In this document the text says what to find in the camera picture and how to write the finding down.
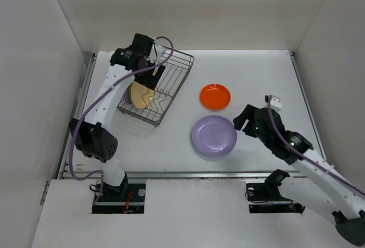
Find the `beige plate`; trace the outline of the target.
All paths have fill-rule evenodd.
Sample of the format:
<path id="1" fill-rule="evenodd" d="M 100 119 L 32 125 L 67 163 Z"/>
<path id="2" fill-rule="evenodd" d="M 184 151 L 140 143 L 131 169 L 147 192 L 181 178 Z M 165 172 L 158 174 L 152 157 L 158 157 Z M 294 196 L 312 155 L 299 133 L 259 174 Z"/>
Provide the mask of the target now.
<path id="1" fill-rule="evenodd" d="M 130 98 L 132 104 L 137 109 L 144 109 L 150 105 L 155 96 L 154 90 L 150 90 L 148 87 L 133 81 L 130 89 Z"/>

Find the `green plate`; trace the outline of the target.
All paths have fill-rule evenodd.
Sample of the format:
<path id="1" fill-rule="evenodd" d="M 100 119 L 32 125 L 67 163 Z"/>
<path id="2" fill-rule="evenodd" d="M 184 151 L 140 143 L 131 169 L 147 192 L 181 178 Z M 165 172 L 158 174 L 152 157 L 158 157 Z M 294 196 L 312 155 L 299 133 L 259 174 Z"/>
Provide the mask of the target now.
<path id="1" fill-rule="evenodd" d="M 132 85 L 130 85 L 128 87 L 128 96 L 129 96 L 129 100 L 132 101 L 132 98 L 131 98 L 131 89 L 132 89 Z"/>

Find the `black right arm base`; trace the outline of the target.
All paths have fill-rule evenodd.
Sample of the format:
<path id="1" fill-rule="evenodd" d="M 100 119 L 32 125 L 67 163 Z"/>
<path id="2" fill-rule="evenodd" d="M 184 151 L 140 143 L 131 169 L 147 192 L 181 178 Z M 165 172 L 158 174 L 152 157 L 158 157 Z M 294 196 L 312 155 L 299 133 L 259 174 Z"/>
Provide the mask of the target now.
<path id="1" fill-rule="evenodd" d="M 250 214 L 303 214 L 305 211 L 303 205 L 282 197 L 277 190 L 264 182 L 246 183 L 245 197 Z"/>

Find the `purple plate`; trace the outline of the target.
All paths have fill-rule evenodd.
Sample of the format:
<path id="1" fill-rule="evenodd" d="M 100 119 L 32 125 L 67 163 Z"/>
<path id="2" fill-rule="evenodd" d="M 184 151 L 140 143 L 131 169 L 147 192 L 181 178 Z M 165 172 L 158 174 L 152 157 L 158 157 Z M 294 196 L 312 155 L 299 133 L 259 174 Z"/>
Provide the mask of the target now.
<path id="1" fill-rule="evenodd" d="M 129 90 L 126 90 L 122 96 L 122 100 L 123 102 L 125 102 L 126 104 L 132 104 L 131 102 L 131 98 L 130 98 L 130 95 L 129 95 Z"/>
<path id="2" fill-rule="evenodd" d="M 206 157 L 223 157 L 234 149 L 236 142 L 237 131 L 223 116 L 205 116 L 192 129 L 192 143 Z"/>

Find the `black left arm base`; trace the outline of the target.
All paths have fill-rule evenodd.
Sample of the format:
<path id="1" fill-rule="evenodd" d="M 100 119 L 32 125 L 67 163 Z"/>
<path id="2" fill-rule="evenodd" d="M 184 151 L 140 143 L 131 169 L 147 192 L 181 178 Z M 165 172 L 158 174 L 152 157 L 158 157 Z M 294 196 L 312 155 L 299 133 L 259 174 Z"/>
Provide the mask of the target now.
<path id="1" fill-rule="evenodd" d="M 91 184 L 90 191 L 94 192 L 92 214 L 144 214 L 146 181 L 129 180 L 122 183 L 121 188 L 103 184 Z"/>

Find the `orange plate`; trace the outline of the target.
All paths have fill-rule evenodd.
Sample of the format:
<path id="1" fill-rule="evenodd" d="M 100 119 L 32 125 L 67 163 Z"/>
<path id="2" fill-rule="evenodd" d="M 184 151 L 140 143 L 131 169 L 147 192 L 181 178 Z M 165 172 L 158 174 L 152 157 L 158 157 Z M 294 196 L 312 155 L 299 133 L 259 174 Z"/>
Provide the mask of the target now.
<path id="1" fill-rule="evenodd" d="M 201 104 L 214 111 L 226 108 L 231 98 L 230 91 L 221 84 L 208 84 L 200 92 Z"/>

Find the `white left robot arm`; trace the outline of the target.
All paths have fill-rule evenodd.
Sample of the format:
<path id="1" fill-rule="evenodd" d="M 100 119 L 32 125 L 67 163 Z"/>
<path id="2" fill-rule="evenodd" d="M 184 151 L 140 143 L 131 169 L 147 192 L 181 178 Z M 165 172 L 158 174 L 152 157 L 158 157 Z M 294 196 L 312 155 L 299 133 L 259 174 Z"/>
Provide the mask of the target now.
<path id="1" fill-rule="evenodd" d="M 99 185 L 90 187 L 95 194 L 95 201 L 105 192 L 117 201 L 127 195 L 128 177 L 115 157 L 118 140 L 111 133 L 111 120 L 123 94 L 135 78 L 152 73 L 169 60 L 171 55 L 165 52 L 166 48 L 157 44 L 155 38 L 136 33 L 130 46 L 118 48 L 112 54 L 108 71 L 94 101 L 80 118 L 73 118 L 69 123 L 72 136 L 68 153 L 69 171 L 77 181 L 100 175 Z M 100 169 L 84 177 L 77 176 L 73 167 L 74 150 L 100 161 Z"/>

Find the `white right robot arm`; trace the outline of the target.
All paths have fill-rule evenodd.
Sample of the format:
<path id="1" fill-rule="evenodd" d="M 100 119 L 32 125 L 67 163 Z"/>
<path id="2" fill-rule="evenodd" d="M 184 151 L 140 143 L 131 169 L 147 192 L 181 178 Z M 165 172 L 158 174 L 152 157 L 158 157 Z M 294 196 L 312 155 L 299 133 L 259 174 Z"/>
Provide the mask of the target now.
<path id="1" fill-rule="evenodd" d="M 297 183 L 287 172 L 275 170 L 266 178 L 265 194 L 271 200 L 290 199 L 333 224 L 350 244 L 364 246 L 364 191 L 347 181 L 298 132 L 287 130 L 281 104 L 247 105 L 233 120 L 236 130 L 258 138 L 278 159 L 301 172 L 311 186 Z"/>

